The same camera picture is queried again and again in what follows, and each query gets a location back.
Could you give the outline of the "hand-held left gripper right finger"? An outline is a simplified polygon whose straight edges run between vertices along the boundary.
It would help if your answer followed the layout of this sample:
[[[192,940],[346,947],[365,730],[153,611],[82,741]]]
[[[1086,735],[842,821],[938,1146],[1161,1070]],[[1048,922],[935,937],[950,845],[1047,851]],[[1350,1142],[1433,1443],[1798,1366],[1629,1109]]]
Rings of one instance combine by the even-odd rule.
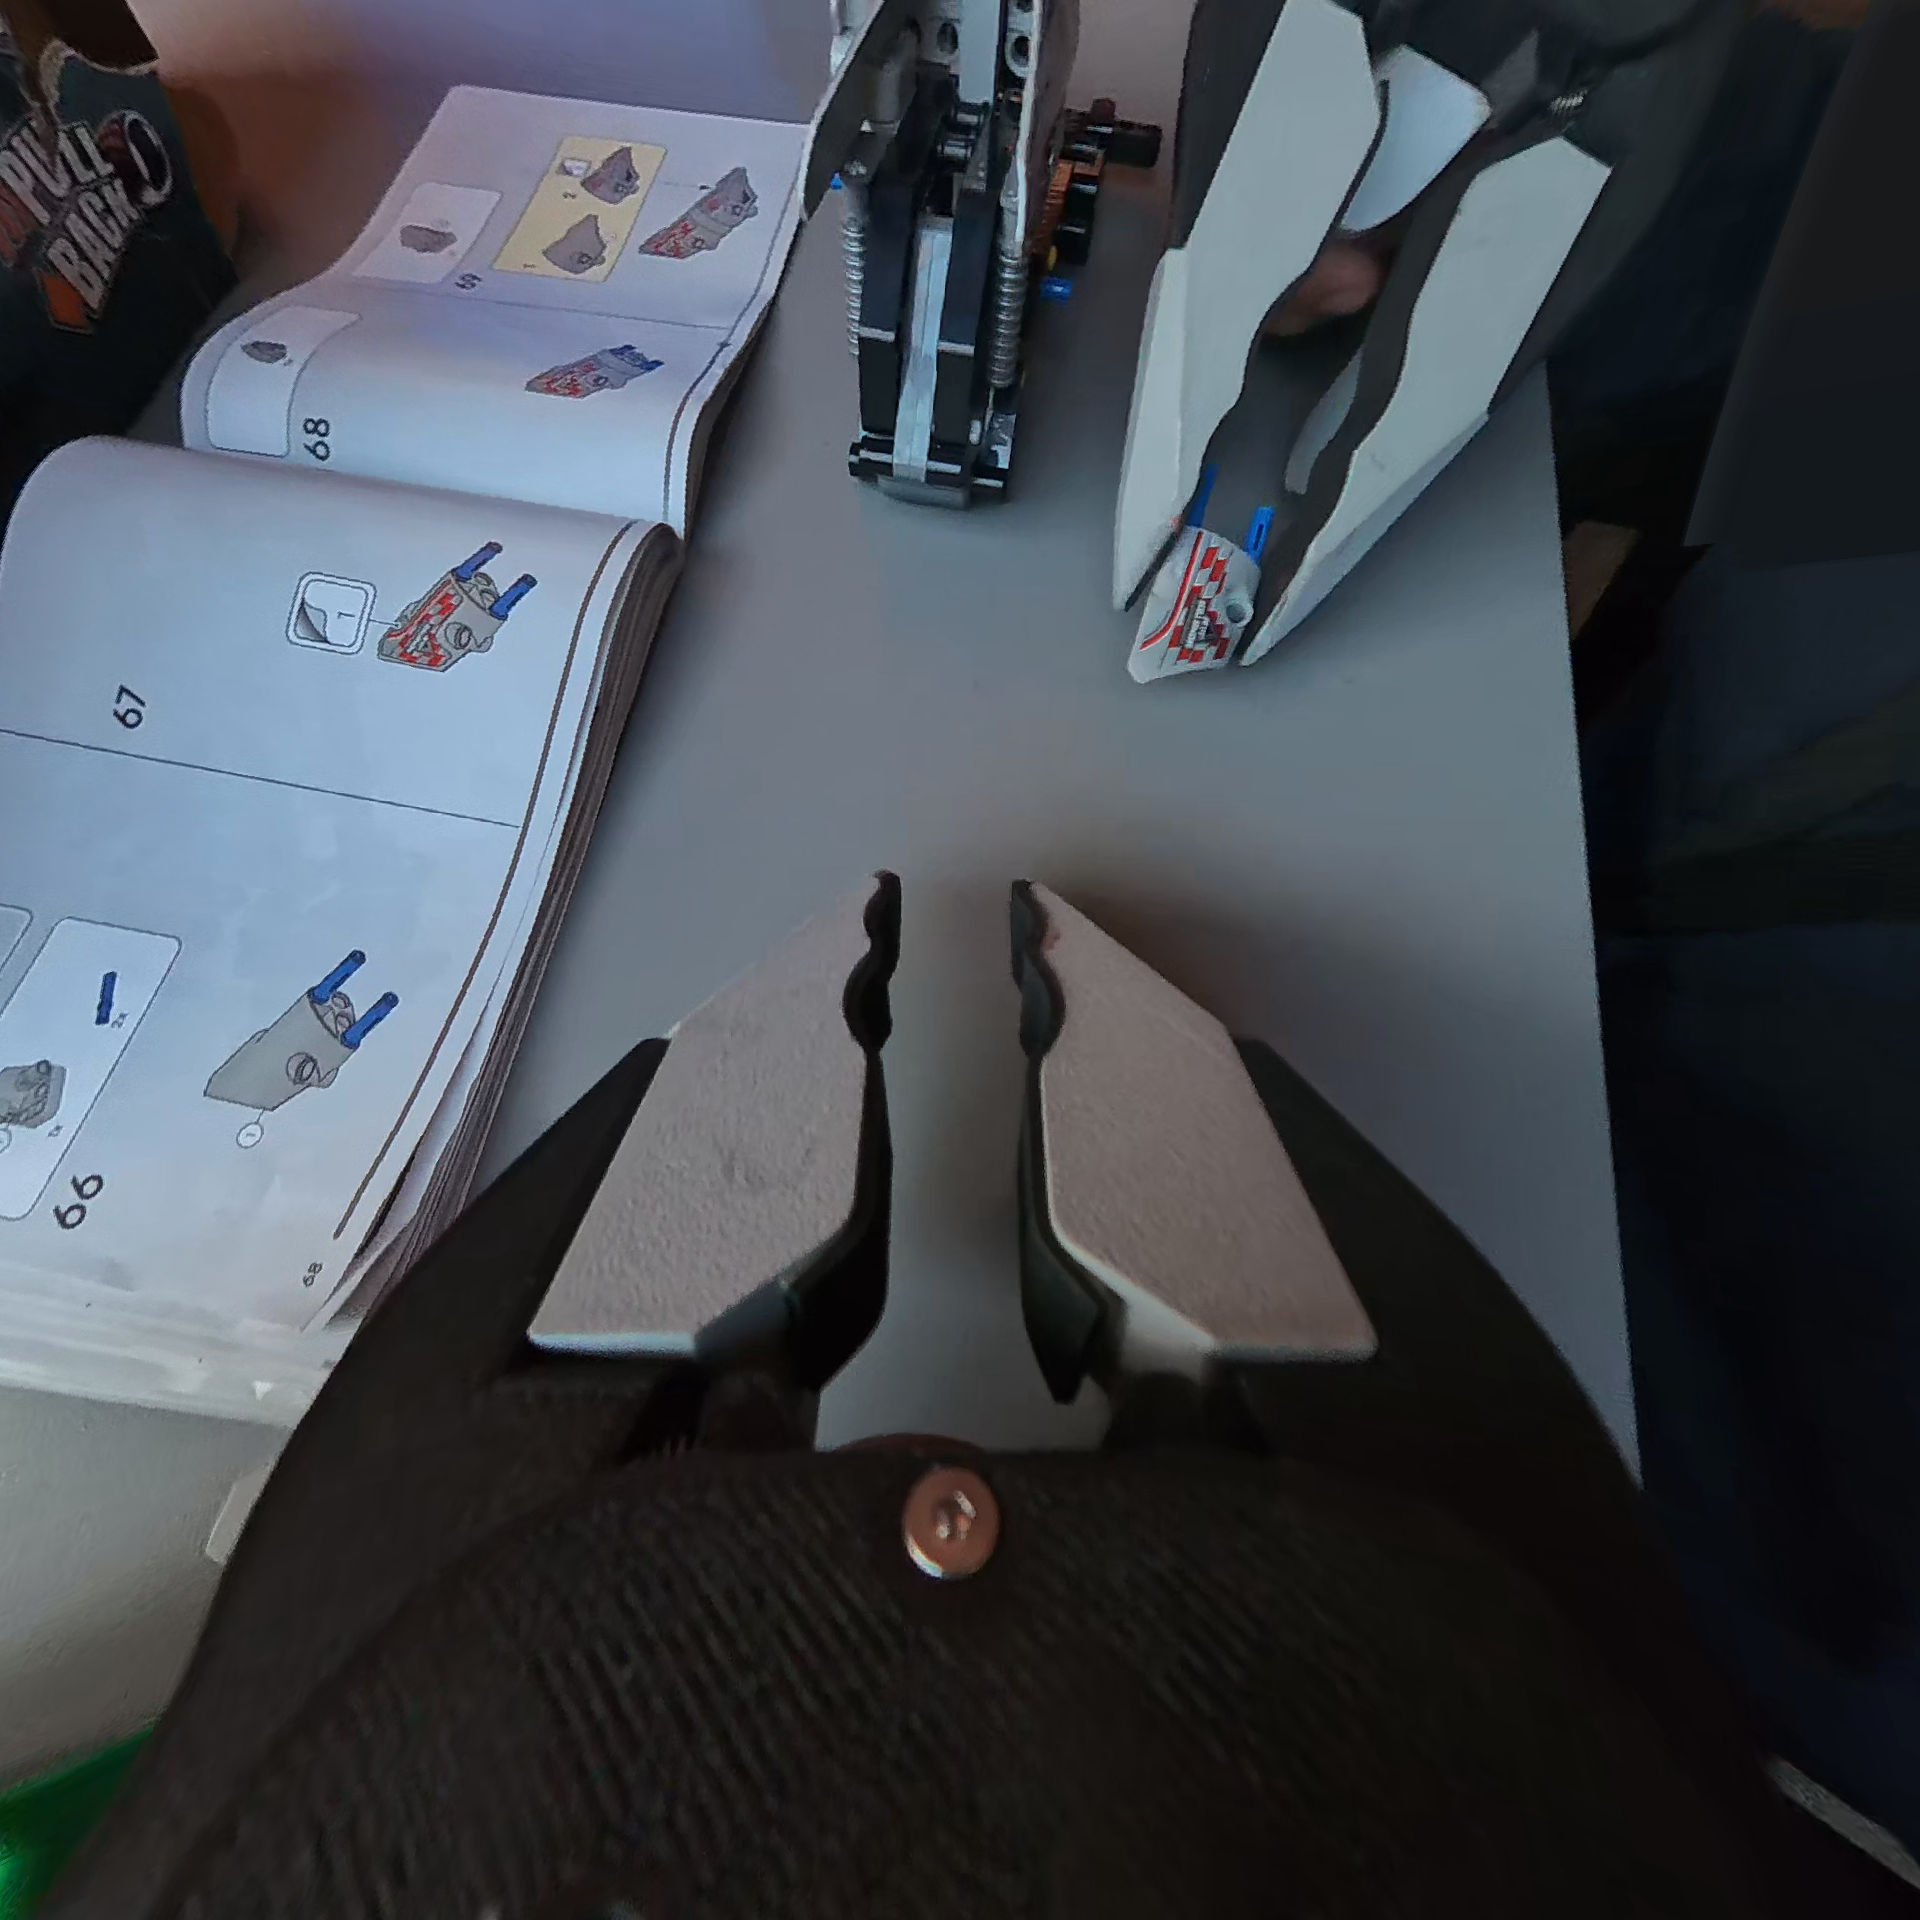
[[[1012,885],[1020,1293],[1047,1391],[1366,1362],[1378,1332],[1230,1029]]]

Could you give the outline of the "open lego instruction booklet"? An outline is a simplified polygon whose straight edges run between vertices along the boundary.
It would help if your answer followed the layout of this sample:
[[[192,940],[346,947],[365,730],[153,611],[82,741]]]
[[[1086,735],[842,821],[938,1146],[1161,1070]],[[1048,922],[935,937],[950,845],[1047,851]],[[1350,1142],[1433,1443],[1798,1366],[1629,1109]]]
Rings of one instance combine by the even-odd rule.
[[[462,1212],[813,129],[454,87],[4,541],[4,1388],[292,1423]]]

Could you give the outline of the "green plastic bin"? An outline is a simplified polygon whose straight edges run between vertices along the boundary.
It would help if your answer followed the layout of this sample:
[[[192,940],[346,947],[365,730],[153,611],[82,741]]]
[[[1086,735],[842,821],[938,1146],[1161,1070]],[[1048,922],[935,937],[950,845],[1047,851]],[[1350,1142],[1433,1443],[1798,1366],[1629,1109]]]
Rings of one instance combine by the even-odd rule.
[[[150,1737],[144,1726],[1,1790],[1,1917],[33,1916]]]

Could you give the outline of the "black white lego truck model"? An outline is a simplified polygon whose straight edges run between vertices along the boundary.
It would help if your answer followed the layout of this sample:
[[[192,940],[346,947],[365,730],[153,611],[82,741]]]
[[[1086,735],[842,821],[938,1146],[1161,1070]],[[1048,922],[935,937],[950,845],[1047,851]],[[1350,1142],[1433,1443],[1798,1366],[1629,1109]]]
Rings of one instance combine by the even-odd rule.
[[[1002,497],[1023,335],[1086,266],[1110,169],[1161,129],[1069,105],[1077,2],[830,2],[804,212],[834,188],[857,433],[878,491],[964,510]]]

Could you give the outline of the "dark lego set box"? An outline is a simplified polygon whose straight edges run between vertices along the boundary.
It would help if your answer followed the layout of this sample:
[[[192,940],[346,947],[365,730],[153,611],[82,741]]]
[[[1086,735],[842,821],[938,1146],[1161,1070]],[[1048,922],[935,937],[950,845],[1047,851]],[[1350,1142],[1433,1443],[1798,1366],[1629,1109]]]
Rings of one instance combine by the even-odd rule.
[[[237,157],[129,4],[1,4],[4,500],[119,435],[234,286]]]

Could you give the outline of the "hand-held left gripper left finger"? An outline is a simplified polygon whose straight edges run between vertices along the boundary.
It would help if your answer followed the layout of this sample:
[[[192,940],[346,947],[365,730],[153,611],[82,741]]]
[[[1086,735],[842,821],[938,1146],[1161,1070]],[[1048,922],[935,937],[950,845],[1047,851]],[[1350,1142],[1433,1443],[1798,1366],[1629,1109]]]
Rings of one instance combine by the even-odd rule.
[[[878,871],[674,1027],[536,1349],[764,1366],[801,1391],[849,1362],[887,1293],[897,947],[900,879]]]

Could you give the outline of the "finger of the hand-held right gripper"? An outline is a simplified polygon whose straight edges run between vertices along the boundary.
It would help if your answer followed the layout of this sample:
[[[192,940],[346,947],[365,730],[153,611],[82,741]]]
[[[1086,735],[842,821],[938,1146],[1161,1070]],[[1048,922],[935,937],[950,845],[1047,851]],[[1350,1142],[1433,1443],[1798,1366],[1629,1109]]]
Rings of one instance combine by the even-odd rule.
[[[1184,234],[1146,292],[1113,514],[1126,609],[1189,514],[1269,310],[1310,271],[1381,130],[1359,15],[1280,4]]]
[[[1376,59],[1376,87],[1382,126],[1334,236],[1389,230],[1399,252],[1286,450],[1295,507],[1239,665],[1301,628],[1479,435],[1614,169],[1568,134],[1495,133],[1471,87],[1410,50]]]

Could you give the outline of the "white checkered lego piece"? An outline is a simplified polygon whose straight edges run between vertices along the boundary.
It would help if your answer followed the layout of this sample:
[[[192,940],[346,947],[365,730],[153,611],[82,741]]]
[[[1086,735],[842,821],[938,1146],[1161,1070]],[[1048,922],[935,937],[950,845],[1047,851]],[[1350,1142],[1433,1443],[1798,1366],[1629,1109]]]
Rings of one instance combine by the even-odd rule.
[[[1276,505],[1256,502],[1239,540],[1218,533],[1208,522],[1218,474],[1218,461],[1201,466],[1166,558],[1145,588],[1135,641],[1126,657],[1133,684],[1231,665],[1255,623]]]

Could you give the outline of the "person's right hand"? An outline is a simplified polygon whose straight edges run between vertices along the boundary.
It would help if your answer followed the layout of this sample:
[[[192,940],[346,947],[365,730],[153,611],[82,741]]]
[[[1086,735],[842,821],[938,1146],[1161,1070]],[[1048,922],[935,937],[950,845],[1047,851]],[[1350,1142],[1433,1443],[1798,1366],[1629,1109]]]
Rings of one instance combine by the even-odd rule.
[[[1372,234],[1325,239],[1306,274],[1266,318],[1264,335],[1297,339],[1362,313],[1378,299],[1397,252]]]

